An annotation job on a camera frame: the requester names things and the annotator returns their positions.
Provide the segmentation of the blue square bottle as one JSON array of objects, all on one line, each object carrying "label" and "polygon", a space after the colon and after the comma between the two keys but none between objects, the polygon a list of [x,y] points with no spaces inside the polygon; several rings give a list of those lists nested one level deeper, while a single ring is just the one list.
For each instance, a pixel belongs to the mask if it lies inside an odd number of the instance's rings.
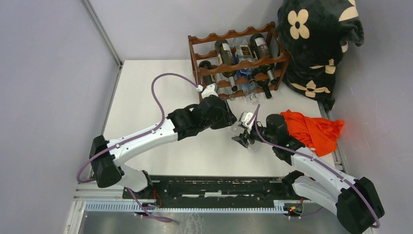
[{"label": "blue square bottle", "polygon": [[[237,63],[243,60],[253,62],[252,56],[242,55],[241,52],[236,52],[234,55],[234,58]],[[250,77],[251,75],[252,75],[251,68],[239,69],[237,71],[237,78],[247,79],[247,82],[240,85],[240,88],[242,89],[245,98],[249,100],[251,103],[255,103],[258,101],[258,98],[256,96],[257,89],[255,86],[255,80]]]}]

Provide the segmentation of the small clear glass bottle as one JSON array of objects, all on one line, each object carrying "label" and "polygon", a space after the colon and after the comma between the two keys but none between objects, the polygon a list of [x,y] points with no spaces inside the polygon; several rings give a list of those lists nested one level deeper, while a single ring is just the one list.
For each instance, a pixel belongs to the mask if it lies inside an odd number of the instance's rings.
[{"label": "small clear glass bottle", "polygon": [[[216,83],[219,84],[220,81],[229,82],[229,79],[226,78],[223,74],[215,74]],[[218,94],[228,95],[229,100],[233,101],[235,99],[234,92],[231,90],[231,87],[218,87]]]}]

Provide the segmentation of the green wine bottle white label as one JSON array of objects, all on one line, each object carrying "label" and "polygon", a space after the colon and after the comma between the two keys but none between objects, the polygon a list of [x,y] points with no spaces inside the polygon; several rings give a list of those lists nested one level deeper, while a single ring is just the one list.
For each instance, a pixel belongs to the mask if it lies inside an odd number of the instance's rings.
[{"label": "green wine bottle white label", "polygon": [[[256,77],[257,75],[260,76],[261,74],[264,74],[265,71],[263,71],[260,67],[255,67],[252,69],[253,75]],[[271,99],[272,95],[269,89],[269,78],[266,76],[266,79],[261,79],[261,80],[256,80],[256,84],[263,90],[265,97],[267,99]]]}]

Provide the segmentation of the clear bottle black cap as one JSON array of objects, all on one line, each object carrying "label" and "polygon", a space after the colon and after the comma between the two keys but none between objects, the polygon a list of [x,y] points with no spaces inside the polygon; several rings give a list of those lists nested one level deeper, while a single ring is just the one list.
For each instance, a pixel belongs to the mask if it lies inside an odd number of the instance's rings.
[{"label": "clear bottle black cap", "polygon": [[[235,47],[235,58],[236,62],[240,63],[241,61],[249,61],[254,62],[253,54],[251,49],[248,45],[248,42],[245,38],[238,37],[233,39],[233,45]],[[248,79],[250,85],[256,85],[255,73],[254,71],[257,69],[256,66],[248,67],[240,69],[241,76],[244,76]]]}]

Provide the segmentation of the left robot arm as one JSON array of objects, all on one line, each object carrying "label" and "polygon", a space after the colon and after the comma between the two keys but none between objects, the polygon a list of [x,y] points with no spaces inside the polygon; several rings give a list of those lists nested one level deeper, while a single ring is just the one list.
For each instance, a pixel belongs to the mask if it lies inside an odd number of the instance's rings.
[{"label": "left robot arm", "polygon": [[148,198],[153,192],[149,174],[127,166],[127,161],[163,144],[194,137],[206,129],[229,127],[236,120],[227,101],[209,96],[199,104],[176,109],[159,123],[128,136],[109,140],[103,135],[97,136],[90,152],[94,180],[99,188],[120,185],[140,198]]}]

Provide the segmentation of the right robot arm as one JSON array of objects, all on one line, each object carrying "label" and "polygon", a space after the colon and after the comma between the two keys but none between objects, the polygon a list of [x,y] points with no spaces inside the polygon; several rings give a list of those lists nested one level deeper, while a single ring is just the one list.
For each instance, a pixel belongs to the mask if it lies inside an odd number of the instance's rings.
[{"label": "right robot arm", "polygon": [[288,199],[307,198],[333,213],[352,234],[378,228],[385,214],[374,184],[366,177],[357,179],[316,156],[289,134],[282,115],[271,114],[260,126],[256,114],[242,113],[229,130],[232,139],[245,148],[255,142],[272,146],[275,155],[295,168],[282,180],[282,195]]}]

